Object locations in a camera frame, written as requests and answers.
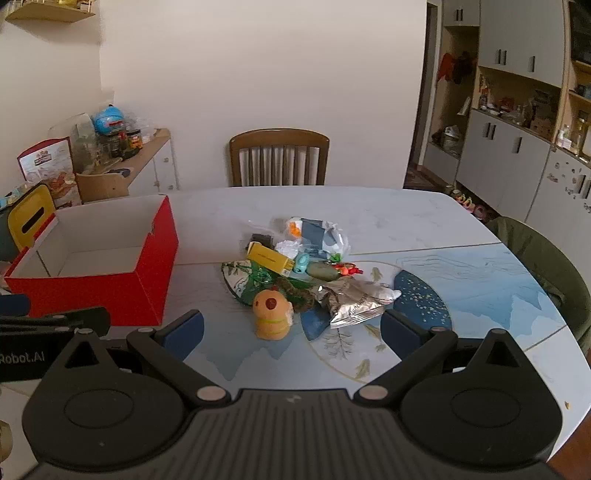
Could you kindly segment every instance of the cabinet door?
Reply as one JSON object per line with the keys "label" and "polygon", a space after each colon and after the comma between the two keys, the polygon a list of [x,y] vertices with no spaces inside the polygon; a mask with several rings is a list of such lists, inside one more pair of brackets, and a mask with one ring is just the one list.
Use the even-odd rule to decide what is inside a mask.
{"label": "cabinet door", "polygon": [[139,175],[129,185],[129,196],[140,197],[158,193],[158,181],[156,180],[156,170],[154,169],[154,159],[150,160],[142,168]]}
{"label": "cabinet door", "polygon": [[170,140],[154,156],[154,166],[156,167],[156,178],[160,185],[160,191],[166,193],[178,190]]}
{"label": "cabinet door", "polygon": [[480,25],[480,0],[460,0],[460,25]]}
{"label": "cabinet door", "polygon": [[482,181],[482,167],[487,162],[487,149],[491,146],[489,136],[495,124],[495,120],[484,113],[476,110],[470,113],[457,179],[476,194]]}
{"label": "cabinet door", "polygon": [[525,76],[562,87],[564,12],[561,0],[519,0],[526,4],[524,19]]}
{"label": "cabinet door", "polygon": [[563,252],[568,237],[573,234],[576,203],[573,195],[581,166],[560,150],[551,152],[531,212],[525,221]]}
{"label": "cabinet door", "polygon": [[443,25],[480,25],[479,0],[445,0],[443,2]]}
{"label": "cabinet door", "polygon": [[511,32],[505,27],[511,20],[510,0],[482,0],[480,2],[480,42],[478,65],[507,70],[503,65],[503,52],[511,44]]}
{"label": "cabinet door", "polygon": [[513,131],[503,152],[504,158],[508,159],[508,174],[497,211],[524,222],[540,184],[550,145],[518,128],[510,127]]}
{"label": "cabinet door", "polygon": [[459,160],[450,153],[432,143],[427,144],[423,166],[431,170],[447,184],[452,184],[456,180],[458,164]]}
{"label": "cabinet door", "polygon": [[460,21],[460,0],[443,1],[443,26],[452,27],[459,25]]}
{"label": "cabinet door", "polygon": [[511,168],[507,146],[511,142],[513,130],[514,128],[505,122],[493,121],[488,137],[489,144],[484,146],[485,150],[482,152],[485,161],[479,172],[478,190],[475,190],[474,193],[495,210],[501,203]]}
{"label": "cabinet door", "polygon": [[569,203],[573,221],[564,236],[562,251],[579,270],[587,287],[591,287],[591,255],[587,243],[591,235],[591,169],[575,160],[571,160],[570,166],[573,191]]}

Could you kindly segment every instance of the red cloth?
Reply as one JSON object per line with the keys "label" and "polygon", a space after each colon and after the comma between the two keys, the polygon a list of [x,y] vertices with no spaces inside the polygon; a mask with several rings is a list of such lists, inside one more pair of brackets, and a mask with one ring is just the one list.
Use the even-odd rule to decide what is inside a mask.
{"label": "red cloth", "polygon": [[441,59],[441,65],[439,65],[439,73],[437,74],[437,81],[445,77],[446,80],[452,79],[454,58],[452,54],[446,53]]}

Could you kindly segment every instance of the plastic packaging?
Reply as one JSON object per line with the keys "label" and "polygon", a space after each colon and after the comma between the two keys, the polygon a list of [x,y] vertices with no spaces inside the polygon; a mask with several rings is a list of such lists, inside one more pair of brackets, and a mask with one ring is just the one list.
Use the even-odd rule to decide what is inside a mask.
{"label": "plastic packaging", "polygon": [[287,235],[301,241],[300,251],[313,258],[342,261],[350,251],[349,241],[336,223],[292,217]]}

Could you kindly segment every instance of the yellow box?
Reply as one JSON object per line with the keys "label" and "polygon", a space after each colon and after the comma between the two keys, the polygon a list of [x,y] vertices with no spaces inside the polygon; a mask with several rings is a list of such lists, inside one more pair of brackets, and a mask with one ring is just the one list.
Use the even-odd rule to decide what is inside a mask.
{"label": "yellow box", "polygon": [[284,277],[289,276],[295,265],[291,258],[264,247],[259,242],[251,242],[248,245],[246,258]]}

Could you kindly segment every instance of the green chair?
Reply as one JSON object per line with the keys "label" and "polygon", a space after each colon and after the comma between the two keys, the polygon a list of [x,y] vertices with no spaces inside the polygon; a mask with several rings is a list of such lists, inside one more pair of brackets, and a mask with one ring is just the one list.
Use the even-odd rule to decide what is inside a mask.
{"label": "green chair", "polygon": [[548,294],[587,354],[591,348],[591,296],[574,265],[546,237],[524,223],[499,217],[486,226]]}

